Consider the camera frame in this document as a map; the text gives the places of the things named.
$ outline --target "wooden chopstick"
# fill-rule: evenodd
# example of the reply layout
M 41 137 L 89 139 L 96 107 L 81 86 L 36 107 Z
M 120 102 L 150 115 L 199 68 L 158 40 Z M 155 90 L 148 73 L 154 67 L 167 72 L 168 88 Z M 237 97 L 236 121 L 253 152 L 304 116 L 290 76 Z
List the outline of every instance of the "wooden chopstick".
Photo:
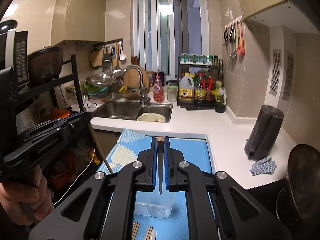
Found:
M 139 225 L 140 224 L 138 222 L 134 223 L 134 226 L 133 226 L 133 229 L 132 229 L 132 234 L 131 234 L 131 240 L 135 240 L 136 239 L 137 232 L 138 232 L 138 229 L 139 229 Z
M 152 229 L 153 229 L 153 226 L 148 226 L 148 229 L 146 231 L 146 235 L 143 240 L 150 240 Z

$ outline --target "finger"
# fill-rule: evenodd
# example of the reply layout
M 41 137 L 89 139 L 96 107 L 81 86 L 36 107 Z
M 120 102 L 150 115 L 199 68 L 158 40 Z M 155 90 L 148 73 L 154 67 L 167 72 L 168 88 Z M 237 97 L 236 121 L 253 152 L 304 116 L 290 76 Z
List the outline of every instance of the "finger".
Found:
M 36 210 L 42 204 L 42 202 L 44 201 L 45 195 L 47 194 L 47 180 L 43 175 L 40 180 L 40 185 L 36 187 L 36 189 L 39 192 L 39 199 L 37 202 L 32 203 L 30 205 L 33 210 Z
M 35 217 L 41 221 L 48 213 L 51 207 L 51 193 L 47 189 L 47 194 L 45 195 L 43 203 L 35 210 Z
M 19 202 L 11 202 L 4 198 L 1 200 L 1 204 L 10 220 L 15 224 L 19 226 L 30 226 L 32 224 L 33 221 Z
M 14 181 L 5 181 L 0 184 L 0 194 L 9 201 L 34 203 L 39 199 L 39 192 L 30 187 Z
M 49 208 L 49 211 L 48 211 L 47 215 L 49 215 L 53 210 L 54 210 L 54 206 L 53 206 L 53 203 L 51 201 L 51 206 Z
M 37 165 L 33 170 L 32 170 L 32 182 L 36 185 L 40 185 L 40 181 L 42 178 L 42 171 L 39 165 Z

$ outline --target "microwave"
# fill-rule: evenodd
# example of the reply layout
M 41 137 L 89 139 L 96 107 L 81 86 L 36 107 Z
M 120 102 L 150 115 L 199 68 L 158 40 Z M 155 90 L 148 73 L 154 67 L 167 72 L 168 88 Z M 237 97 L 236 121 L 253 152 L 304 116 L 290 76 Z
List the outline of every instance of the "microwave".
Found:
M 18 23 L 6 20 L 0 23 L 0 70 L 13 67 L 18 87 L 30 82 L 27 59 L 28 31 L 17 32 Z

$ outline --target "blue placemat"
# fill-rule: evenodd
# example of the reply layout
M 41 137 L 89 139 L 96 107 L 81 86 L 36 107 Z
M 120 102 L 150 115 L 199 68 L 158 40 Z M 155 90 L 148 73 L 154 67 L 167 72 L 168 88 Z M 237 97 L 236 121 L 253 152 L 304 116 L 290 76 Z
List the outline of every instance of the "blue placemat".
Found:
M 124 130 L 117 144 L 107 156 L 107 161 L 113 171 L 121 170 L 123 166 L 137 160 L 140 151 L 150 149 L 152 137 Z M 205 140 L 170 138 L 170 147 L 183 152 L 184 159 L 197 165 L 202 171 L 212 172 L 207 143 Z M 99 171 L 109 173 L 103 163 Z M 159 180 L 156 180 L 156 190 L 152 193 L 138 192 L 137 194 L 159 194 Z M 186 240 L 189 239 L 186 198 L 184 192 L 173 192 L 174 204 L 171 216 L 166 219 L 134 215 L 134 220 L 140 223 L 136 240 L 143 240 L 147 227 L 152 225 L 156 230 L 157 240 Z

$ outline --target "kitchen sink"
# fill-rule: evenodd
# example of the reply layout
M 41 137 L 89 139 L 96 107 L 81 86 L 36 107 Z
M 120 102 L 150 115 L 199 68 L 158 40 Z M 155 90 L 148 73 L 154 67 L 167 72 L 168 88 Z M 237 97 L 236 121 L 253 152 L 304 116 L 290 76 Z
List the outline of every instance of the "kitchen sink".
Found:
M 171 104 L 146 104 L 141 106 L 137 102 L 109 102 L 100 107 L 96 117 L 137 120 L 143 113 L 156 113 L 165 117 L 165 122 L 170 122 L 172 112 Z

